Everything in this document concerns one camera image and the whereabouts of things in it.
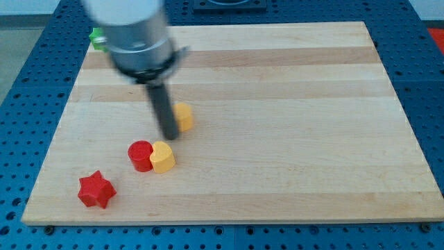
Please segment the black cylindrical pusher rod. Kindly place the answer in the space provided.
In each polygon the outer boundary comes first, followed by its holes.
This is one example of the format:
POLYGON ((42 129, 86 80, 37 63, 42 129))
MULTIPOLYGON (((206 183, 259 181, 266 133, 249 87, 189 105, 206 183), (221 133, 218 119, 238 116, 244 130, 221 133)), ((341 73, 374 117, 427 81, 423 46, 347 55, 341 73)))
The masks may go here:
POLYGON ((179 136, 178 124, 165 84, 147 85, 146 90, 163 137, 176 139, 179 136))

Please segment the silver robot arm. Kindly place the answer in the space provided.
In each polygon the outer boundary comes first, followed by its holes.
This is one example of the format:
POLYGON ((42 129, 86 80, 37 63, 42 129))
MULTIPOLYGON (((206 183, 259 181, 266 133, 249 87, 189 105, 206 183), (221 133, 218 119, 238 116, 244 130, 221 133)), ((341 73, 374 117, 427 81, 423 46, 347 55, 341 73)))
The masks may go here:
POLYGON ((103 31, 101 41, 114 67, 146 88, 163 137, 179 136, 166 80, 186 48, 176 49, 161 0, 84 0, 89 18, 103 31))

